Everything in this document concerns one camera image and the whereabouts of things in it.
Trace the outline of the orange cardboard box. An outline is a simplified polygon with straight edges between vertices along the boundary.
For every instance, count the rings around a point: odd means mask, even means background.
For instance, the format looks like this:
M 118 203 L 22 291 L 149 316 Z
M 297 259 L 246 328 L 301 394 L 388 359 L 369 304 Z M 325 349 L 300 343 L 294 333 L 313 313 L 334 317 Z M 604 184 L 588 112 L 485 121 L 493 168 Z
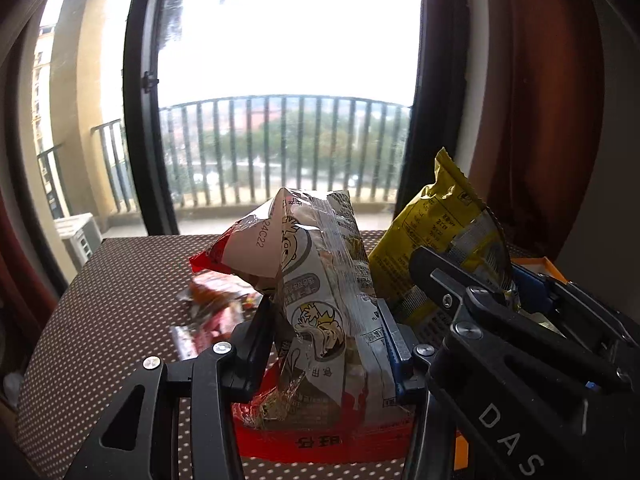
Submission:
M 546 258 L 515 263 L 566 283 Z M 506 333 L 489 333 L 469 322 L 451 325 L 446 347 L 454 359 L 454 384 L 447 392 L 461 432 L 454 451 L 456 478 L 540 479 L 551 465 L 537 418 L 542 394 L 534 391 L 547 381 L 541 376 L 542 359 L 534 356 L 539 339 L 530 329 L 536 325 L 562 334 L 543 315 L 527 313 L 521 301 L 514 312 L 515 327 Z

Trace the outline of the olive yellow snack bag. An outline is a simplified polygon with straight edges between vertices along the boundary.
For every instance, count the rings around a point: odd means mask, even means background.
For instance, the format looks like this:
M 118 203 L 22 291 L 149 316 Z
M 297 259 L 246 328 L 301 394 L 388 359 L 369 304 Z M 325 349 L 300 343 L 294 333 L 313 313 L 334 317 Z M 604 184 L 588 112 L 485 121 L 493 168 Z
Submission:
M 435 158 L 435 182 L 425 185 L 394 219 L 369 255 L 376 294 L 418 341 L 438 347 L 452 315 L 410 278 L 409 261 L 427 247 L 513 304 L 511 259 L 499 222 L 445 150 Z

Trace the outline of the red white snack bag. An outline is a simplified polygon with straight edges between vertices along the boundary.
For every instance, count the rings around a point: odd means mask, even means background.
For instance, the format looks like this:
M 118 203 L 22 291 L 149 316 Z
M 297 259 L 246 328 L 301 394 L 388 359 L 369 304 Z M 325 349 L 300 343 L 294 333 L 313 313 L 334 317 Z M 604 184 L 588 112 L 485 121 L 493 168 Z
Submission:
M 270 462 L 376 463 L 408 450 L 366 248 L 345 190 L 276 196 L 190 260 L 270 300 L 277 361 L 235 404 L 240 451 Z

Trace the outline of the long red white snack stick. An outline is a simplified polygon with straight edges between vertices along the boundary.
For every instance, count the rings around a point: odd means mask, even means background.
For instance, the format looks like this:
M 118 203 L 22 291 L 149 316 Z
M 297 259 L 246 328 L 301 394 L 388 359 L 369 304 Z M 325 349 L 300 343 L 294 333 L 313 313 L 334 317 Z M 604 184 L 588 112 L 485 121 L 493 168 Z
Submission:
M 244 321 L 240 304 L 230 304 L 222 310 L 207 313 L 201 321 L 189 325 L 171 326 L 170 336 L 180 361 L 196 358 L 216 342 L 227 340 L 236 326 Z

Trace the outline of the red brown curtain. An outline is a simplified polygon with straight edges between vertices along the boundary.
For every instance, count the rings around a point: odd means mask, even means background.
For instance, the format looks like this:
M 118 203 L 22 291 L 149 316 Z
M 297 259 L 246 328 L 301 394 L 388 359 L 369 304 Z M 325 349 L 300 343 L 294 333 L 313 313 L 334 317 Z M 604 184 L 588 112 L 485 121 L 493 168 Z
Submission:
M 471 181 L 506 238 L 556 258 L 600 145 L 604 59 L 592 0 L 487 0 L 488 66 Z

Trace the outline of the red brown snack wrapper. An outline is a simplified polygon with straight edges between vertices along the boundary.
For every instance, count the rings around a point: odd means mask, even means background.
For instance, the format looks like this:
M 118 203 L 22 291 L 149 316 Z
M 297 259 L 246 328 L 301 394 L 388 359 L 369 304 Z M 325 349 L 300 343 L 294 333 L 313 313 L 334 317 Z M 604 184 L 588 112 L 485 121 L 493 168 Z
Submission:
M 177 299 L 190 307 L 190 317 L 196 320 L 228 307 L 239 307 L 241 312 L 255 309 L 262 294 L 235 275 L 205 271 L 195 274 L 188 287 L 178 292 Z

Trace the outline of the white air conditioner unit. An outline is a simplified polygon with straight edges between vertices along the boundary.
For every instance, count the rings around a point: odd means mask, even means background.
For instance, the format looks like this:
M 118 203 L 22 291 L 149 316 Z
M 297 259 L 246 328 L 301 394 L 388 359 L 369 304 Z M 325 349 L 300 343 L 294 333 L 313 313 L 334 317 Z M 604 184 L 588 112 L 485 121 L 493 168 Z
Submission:
M 79 271 L 102 244 L 103 236 L 91 212 L 55 219 L 54 225 L 74 267 Z

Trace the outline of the balcony metal railing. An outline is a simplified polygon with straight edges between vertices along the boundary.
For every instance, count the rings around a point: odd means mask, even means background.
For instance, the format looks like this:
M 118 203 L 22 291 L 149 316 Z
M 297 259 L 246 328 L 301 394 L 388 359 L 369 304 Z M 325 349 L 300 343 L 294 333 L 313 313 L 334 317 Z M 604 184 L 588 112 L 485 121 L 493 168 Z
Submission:
M 172 104 L 160 138 L 180 209 L 254 204 L 280 186 L 393 203 L 410 107 L 354 96 L 266 94 Z

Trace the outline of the black window frame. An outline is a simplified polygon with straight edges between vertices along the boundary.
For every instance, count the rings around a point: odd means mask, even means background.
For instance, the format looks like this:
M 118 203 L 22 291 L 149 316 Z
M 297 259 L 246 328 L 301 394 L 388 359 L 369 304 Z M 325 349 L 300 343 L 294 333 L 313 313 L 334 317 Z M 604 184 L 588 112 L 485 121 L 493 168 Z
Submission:
M 122 97 L 132 180 L 145 229 L 151 235 L 179 232 L 160 151 L 157 75 L 160 14 L 165 0 L 131 0 L 127 18 Z M 464 70 L 469 45 L 468 0 L 420 0 L 420 41 L 407 149 L 400 168 L 397 205 L 403 207 L 428 175 L 440 148 L 458 140 Z

